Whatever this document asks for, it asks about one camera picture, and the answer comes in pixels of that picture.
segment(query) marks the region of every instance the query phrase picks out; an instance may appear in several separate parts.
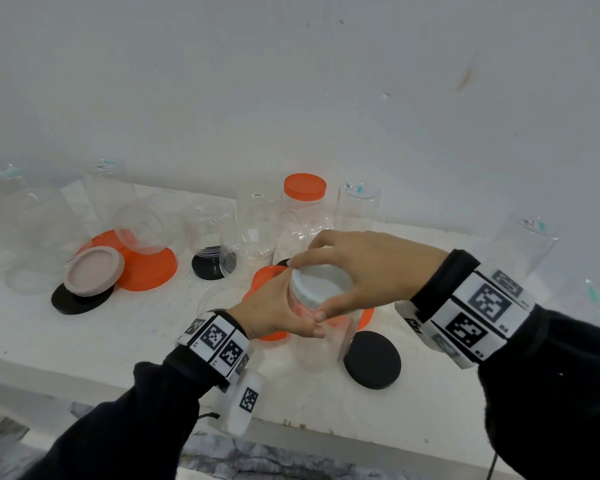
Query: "white table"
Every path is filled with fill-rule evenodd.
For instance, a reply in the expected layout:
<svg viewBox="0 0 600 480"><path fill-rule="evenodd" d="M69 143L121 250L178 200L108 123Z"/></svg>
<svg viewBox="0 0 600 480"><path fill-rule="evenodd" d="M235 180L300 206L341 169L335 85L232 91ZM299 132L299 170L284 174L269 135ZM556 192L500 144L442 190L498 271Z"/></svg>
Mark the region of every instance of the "white table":
<svg viewBox="0 0 600 480"><path fill-rule="evenodd" d="M137 190L141 196L157 191ZM87 202L80 182L64 193L71 202ZM387 223L378 223L376 230L448 251L467 249L477 240ZM19 296L0 280L1 410L57 436L74 421L67 413L71 401L96 405L117 398L133 385L136 362L160 363L172 350L196 317L200 296L217 284L195 277L190 262L186 250L165 285L140 293L117 290L103 306L76 316L58 313L47 294ZM286 346L264 349L250 363L269 380L247 439L385 470L406 465L411 477L485 478L493 450L483 426L485 402L476 371L461 371L424 346L391 305L376 310L368 330L398 348L402 372L395 384L368 390L341 365L310 374L296 366ZM202 398L203 409L216 394ZM203 421L199 427L205 428ZM512 474L498 461L493 478Z"/></svg>

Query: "beige lid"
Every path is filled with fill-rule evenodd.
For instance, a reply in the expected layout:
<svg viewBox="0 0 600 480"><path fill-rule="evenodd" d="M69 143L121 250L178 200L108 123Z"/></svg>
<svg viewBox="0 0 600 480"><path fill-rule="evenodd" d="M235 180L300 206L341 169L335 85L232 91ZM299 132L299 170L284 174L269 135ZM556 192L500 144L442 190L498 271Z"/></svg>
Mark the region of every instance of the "beige lid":
<svg viewBox="0 0 600 480"><path fill-rule="evenodd" d="M64 286L74 295L94 296L111 288L124 268L122 254L107 246L97 246L73 260L64 278Z"/></svg>

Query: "right hand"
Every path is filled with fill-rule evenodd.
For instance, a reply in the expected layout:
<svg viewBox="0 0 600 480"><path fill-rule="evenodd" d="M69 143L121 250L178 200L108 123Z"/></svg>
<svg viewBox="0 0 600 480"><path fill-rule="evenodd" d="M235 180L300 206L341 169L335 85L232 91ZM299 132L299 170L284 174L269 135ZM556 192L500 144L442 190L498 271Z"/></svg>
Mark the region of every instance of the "right hand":
<svg viewBox="0 0 600 480"><path fill-rule="evenodd" d="M379 232L323 230L289 267L332 264L344 269L353 288L317 309L316 322L411 299L438 270L446 251Z"/></svg>

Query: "black sweatshirt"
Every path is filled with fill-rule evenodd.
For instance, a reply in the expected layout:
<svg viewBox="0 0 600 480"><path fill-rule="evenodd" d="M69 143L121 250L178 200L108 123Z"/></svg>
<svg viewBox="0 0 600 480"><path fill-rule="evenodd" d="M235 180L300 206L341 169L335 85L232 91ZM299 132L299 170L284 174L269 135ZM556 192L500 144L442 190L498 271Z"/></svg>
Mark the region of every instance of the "black sweatshirt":
<svg viewBox="0 0 600 480"><path fill-rule="evenodd" d="M421 319L477 265L464 251L451 253L412 299ZM174 478L198 400L214 386L209 369L184 346L162 365L136 364L135 386L78 420L23 478ZM478 375L491 444L520 475L600 478L600 328L536 306Z"/></svg>

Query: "white tabletop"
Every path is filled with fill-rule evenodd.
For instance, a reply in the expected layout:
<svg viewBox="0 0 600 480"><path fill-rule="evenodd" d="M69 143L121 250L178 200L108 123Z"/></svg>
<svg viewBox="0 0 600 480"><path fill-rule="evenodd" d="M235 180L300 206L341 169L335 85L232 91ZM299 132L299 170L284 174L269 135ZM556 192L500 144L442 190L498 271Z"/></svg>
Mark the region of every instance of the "white tabletop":
<svg viewBox="0 0 600 480"><path fill-rule="evenodd" d="M140 186L137 190L139 195L156 191ZM71 202L87 202L79 182L64 193ZM378 223L376 230L448 251L467 249L477 240L387 223ZM201 295L217 284L195 277L190 262L186 250L178 258L176 275L160 288L140 293L120 289L103 306L75 316L58 313L48 294L19 296L0 280L0 382L92 404L115 398L133 385L135 363L161 363L196 318ZM402 372L391 387L365 389L341 365L319 374L305 372L288 347L279 346L263 350L251 364L259 364L269 378L255 415L277 424L488 465L493 450L484 430L485 402L476 371L462 371L446 355L424 346L391 305L376 310L368 330L382 333L400 352ZM211 405L216 394L211 391L201 403ZM498 469L511 471L504 464Z"/></svg>

